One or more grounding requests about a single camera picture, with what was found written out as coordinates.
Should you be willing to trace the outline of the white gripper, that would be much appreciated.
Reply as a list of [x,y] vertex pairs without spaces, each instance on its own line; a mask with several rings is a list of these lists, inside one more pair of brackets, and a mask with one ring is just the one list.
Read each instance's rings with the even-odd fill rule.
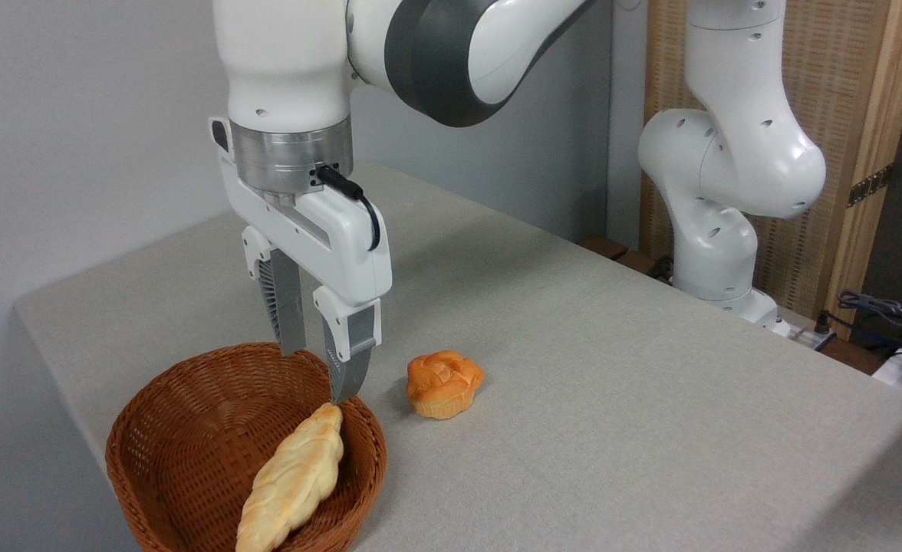
[[351,120],[263,133],[212,117],[209,130],[230,204],[251,225],[242,233],[245,261],[284,357],[306,347],[299,266],[324,285],[313,298],[324,319],[331,401],[342,404],[362,388],[382,342],[378,297],[392,285],[382,216],[319,177],[324,169],[352,173]]

